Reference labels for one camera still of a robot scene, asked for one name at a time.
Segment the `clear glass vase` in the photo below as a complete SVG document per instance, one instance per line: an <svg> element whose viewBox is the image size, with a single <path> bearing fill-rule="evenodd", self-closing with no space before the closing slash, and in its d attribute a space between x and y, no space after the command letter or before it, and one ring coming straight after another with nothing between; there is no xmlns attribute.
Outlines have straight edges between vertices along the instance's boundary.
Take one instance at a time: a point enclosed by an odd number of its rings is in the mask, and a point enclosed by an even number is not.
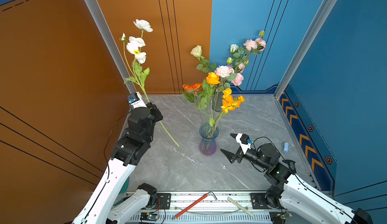
<svg viewBox="0 0 387 224"><path fill-rule="evenodd" d="M212 95L211 108L215 112L221 111L222 100L223 100L223 91L224 91L224 88L217 88L217 89L215 89L215 92Z"/></svg>

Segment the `pink carnation flower stem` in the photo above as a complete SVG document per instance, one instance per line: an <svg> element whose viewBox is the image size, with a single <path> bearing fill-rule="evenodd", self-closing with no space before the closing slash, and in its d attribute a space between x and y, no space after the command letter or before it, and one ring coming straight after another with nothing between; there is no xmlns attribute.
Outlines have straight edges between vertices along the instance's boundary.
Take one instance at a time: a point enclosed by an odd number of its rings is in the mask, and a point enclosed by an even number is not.
<svg viewBox="0 0 387 224"><path fill-rule="evenodd" d="M244 72L246 66L244 63L239 63L237 66L227 65L219 66L215 70L215 74L221 78L228 78L232 74L235 74L236 77L233 80L229 80L235 86L240 86L244 80L242 73Z"/></svg>

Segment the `aluminium corner post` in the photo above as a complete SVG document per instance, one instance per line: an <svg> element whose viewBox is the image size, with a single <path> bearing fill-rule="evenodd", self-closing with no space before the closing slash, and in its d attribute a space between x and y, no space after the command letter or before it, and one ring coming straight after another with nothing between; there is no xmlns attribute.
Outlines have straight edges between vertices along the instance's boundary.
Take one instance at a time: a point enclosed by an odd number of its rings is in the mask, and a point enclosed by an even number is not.
<svg viewBox="0 0 387 224"><path fill-rule="evenodd" d="M84 0L123 80L130 74L97 0Z"/></svg>
<svg viewBox="0 0 387 224"><path fill-rule="evenodd" d="M292 60L290 61L288 68L286 69L275 93L274 99L279 100L282 94L285 92L287 85L290 83L292 77L300 66L303 58L308 52L310 46L324 25L330 12L335 6L337 0L323 0L318 8L308 30L306 31L299 47L297 48Z"/></svg>

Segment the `circuit board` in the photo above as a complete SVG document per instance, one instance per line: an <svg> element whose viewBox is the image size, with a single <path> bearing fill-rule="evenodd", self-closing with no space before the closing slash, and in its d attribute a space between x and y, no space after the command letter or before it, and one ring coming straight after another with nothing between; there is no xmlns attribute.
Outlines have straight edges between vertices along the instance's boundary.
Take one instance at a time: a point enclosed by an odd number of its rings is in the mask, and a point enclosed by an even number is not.
<svg viewBox="0 0 387 224"><path fill-rule="evenodd" d="M292 217L291 213L270 213L272 224L286 224L286 220Z"/></svg>
<svg viewBox="0 0 387 224"><path fill-rule="evenodd" d="M159 220L156 213L141 213L139 218L140 224L155 224Z"/></svg>

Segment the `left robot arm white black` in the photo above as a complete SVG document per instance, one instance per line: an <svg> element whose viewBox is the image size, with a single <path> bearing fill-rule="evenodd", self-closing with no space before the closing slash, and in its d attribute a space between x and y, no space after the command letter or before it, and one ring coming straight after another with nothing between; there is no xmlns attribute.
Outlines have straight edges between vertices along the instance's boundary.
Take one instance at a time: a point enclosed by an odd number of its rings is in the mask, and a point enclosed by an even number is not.
<svg viewBox="0 0 387 224"><path fill-rule="evenodd" d="M154 206L157 189L146 183L138 186L135 193L118 206L114 206L114 202L125 181L151 147L155 124L162 119L160 110L152 103L130 111L124 136L116 142L105 173L73 223L125 224L141 209Z"/></svg>

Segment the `left circuit board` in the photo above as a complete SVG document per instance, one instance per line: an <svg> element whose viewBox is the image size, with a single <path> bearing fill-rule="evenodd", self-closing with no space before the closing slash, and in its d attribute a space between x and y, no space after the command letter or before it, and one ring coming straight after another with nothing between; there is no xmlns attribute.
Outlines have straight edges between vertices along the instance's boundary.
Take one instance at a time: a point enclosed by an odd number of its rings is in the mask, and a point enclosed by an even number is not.
<svg viewBox="0 0 387 224"><path fill-rule="evenodd" d="M156 213L141 213L139 218L140 224L155 224L159 220Z"/></svg>

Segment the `pink peony flower stem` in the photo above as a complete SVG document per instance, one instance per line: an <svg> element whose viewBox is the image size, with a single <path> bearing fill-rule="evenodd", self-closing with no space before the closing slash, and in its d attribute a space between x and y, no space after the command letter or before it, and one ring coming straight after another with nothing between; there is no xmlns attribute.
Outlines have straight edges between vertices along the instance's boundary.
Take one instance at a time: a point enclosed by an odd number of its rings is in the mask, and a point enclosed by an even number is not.
<svg viewBox="0 0 387 224"><path fill-rule="evenodd" d="M244 63L245 65L249 64L251 55L259 55L266 49L266 41L264 40L265 31L261 30L259 36L253 40L246 40L242 46L239 46L239 49L236 53L232 54L232 60L235 64Z"/></svg>

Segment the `aluminium corner post left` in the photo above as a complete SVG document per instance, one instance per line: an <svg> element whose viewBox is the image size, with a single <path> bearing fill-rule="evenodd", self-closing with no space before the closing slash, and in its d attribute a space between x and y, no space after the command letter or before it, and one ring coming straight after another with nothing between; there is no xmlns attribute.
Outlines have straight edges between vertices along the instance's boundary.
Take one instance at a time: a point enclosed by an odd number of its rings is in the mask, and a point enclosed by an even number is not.
<svg viewBox="0 0 387 224"><path fill-rule="evenodd" d="M123 80L130 74L97 0L84 0Z"/></svg>

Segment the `white small daisy flower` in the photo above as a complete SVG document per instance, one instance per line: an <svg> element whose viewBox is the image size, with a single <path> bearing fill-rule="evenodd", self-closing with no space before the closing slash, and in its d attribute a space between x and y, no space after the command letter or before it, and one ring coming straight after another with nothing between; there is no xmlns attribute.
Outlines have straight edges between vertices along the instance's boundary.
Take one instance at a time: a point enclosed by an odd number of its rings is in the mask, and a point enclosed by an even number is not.
<svg viewBox="0 0 387 224"><path fill-rule="evenodd" d="M150 99L146 92L145 82L150 74L150 68L143 69L142 65L146 62L147 53L142 51L142 48L146 46L143 39L144 32L151 33L153 28L151 24L143 19L136 19L134 22L136 28L141 31L140 37L126 36L125 33L120 38L124 47L124 60L127 69L129 69L129 77L124 78L124 83L132 82L140 87L146 100Z"/></svg>

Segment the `cream flat stick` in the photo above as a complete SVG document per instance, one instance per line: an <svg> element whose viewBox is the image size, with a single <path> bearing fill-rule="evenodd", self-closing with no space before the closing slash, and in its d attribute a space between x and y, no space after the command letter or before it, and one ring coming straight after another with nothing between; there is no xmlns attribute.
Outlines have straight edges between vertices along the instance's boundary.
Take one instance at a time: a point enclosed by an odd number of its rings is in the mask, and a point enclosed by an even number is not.
<svg viewBox="0 0 387 224"><path fill-rule="evenodd" d="M232 203L234 206L236 206L239 210L243 211L244 213L246 213L247 215L249 215L250 217L253 217L254 214L252 212L250 212L246 207L243 207L242 205L240 205L239 203L237 203L235 200L233 200L231 197L228 197L227 200Z"/></svg>

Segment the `yellow orange poppy stem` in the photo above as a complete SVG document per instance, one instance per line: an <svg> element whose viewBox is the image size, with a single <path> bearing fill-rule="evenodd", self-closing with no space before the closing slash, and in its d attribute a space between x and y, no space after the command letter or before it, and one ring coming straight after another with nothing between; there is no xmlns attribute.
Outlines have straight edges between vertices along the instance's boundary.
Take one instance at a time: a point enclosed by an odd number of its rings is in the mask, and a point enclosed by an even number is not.
<svg viewBox="0 0 387 224"><path fill-rule="evenodd" d="M240 104L245 101L245 98L243 96L238 96L237 98L233 98L233 99L234 99L234 105L236 106L236 108L239 108Z"/></svg>

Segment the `aluminium rail base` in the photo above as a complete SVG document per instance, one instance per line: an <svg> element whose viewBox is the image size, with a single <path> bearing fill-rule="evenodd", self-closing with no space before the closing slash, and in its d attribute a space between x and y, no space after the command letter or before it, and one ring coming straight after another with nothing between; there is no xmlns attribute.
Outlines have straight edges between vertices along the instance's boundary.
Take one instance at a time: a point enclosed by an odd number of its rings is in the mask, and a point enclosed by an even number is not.
<svg viewBox="0 0 387 224"><path fill-rule="evenodd" d="M284 208L273 209L267 206L263 191L214 191L218 200L208 196L179 218L172 220L181 210L199 199L207 191L157 191L153 207L138 211L125 224L139 224L141 213L156 213L156 224L272 224L270 213L293 213ZM250 217L227 198L246 207L254 214Z"/></svg>

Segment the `small light blue cylinder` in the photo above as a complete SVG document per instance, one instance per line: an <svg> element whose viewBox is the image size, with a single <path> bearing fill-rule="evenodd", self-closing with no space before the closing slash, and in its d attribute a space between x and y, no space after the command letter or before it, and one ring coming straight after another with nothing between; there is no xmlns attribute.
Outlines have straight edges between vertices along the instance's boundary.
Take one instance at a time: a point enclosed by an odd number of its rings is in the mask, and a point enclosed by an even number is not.
<svg viewBox="0 0 387 224"><path fill-rule="evenodd" d="M282 144L282 152L283 153L288 153L289 151L289 143L288 142L283 142Z"/></svg>

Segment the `teal green object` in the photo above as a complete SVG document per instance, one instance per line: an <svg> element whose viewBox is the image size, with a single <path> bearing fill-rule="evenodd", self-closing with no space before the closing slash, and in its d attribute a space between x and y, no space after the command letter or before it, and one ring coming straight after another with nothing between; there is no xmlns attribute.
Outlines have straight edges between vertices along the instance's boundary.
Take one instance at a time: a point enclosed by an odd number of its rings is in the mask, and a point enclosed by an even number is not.
<svg viewBox="0 0 387 224"><path fill-rule="evenodd" d="M124 182L121 190L119 191L118 196L116 197L116 200L114 201L114 206L119 205L120 203L124 202L127 199L127 189L129 186L130 178L128 177L126 181Z"/></svg>

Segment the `right circuit board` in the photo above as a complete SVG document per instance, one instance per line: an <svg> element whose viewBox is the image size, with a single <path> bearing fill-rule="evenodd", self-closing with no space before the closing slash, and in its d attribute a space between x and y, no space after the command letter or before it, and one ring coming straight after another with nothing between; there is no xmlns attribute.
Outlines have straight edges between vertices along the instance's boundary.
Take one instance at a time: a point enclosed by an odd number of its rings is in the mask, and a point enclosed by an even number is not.
<svg viewBox="0 0 387 224"><path fill-rule="evenodd" d="M291 213L270 213L272 224L286 224L286 220L292 217Z"/></svg>

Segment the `cream white rose stem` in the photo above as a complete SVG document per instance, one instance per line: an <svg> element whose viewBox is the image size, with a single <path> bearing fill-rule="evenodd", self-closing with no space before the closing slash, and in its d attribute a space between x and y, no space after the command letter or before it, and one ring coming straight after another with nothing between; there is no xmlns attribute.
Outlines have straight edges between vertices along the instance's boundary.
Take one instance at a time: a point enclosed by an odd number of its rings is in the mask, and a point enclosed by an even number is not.
<svg viewBox="0 0 387 224"><path fill-rule="evenodd" d="M202 71L204 73L210 73L215 71L216 63L210 63L210 61L203 56L202 47L200 45L194 47L191 50L190 54L194 56L199 62L196 66L197 70Z"/></svg>

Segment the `white rose bud stem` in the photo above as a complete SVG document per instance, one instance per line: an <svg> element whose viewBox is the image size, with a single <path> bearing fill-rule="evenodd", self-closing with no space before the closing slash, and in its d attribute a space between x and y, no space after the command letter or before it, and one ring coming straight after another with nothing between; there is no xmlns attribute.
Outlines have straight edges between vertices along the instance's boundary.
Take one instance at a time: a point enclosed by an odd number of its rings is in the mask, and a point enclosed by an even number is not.
<svg viewBox="0 0 387 224"><path fill-rule="evenodd" d="M230 45L230 53L231 54L236 53L238 51L238 49L239 49L239 46L237 44L231 44Z"/></svg>

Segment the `blue purple glass vase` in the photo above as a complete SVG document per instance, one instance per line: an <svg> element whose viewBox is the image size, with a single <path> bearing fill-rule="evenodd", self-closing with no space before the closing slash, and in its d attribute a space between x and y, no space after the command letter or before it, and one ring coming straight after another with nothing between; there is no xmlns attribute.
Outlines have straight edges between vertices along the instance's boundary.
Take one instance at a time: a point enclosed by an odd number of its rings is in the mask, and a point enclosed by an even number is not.
<svg viewBox="0 0 387 224"><path fill-rule="evenodd" d="M219 129L213 130L209 123L205 123L200 127L199 133L202 138L199 144L200 152L206 156L213 155L217 149L216 138L219 135Z"/></svg>

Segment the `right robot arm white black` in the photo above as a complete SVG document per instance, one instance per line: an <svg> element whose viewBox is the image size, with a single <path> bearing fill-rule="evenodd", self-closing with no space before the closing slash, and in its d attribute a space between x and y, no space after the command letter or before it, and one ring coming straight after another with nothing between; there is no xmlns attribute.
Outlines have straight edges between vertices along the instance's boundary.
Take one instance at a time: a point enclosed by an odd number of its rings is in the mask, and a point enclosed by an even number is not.
<svg viewBox="0 0 387 224"><path fill-rule="evenodd" d="M284 208L303 217L312 224L371 224L371 215L359 208L353 210L324 193L313 188L296 173L295 162L283 159L280 151L272 143L253 149L253 141L246 134L232 133L231 137L239 144L236 153L222 150L231 162L249 161L254 167L264 171L271 183L266 191L267 206L273 209Z"/></svg>

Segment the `aluminium corner post right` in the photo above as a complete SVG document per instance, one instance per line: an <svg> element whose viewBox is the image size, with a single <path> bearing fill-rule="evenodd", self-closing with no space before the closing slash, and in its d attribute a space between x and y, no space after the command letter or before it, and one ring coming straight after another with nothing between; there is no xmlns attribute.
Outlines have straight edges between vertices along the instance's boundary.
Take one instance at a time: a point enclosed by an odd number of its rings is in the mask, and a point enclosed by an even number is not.
<svg viewBox="0 0 387 224"><path fill-rule="evenodd" d="M292 60L290 61L288 68L286 69L275 93L274 99L279 100L282 94L285 92L287 85L290 83L292 77L300 66L303 58L308 52L310 46L324 25L330 12L335 6L337 0L323 0L318 8L308 30L306 31L299 47L297 48Z"/></svg>

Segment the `red handled tool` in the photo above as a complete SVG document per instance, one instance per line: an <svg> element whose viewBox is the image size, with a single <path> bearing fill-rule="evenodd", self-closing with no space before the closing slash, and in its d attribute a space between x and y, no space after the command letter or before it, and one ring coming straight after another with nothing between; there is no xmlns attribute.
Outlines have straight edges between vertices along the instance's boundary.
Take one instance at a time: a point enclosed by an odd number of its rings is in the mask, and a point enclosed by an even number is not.
<svg viewBox="0 0 387 224"><path fill-rule="evenodd" d="M203 201L205 198L207 198L208 196L212 196L214 198L214 200L218 200L217 196L214 194L214 192L210 191L206 194L204 194L203 196L201 196L199 199L197 199L196 201L194 201L193 203L191 203L189 206L187 206L185 209L181 210L178 214L176 214L172 220L175 220L177 218L179 218L180 216L182 216L183 214L185 214L186 212L188 212L191 208L193 208L195 205L197 205L198 203L200 203L201 201Z"/></svg>

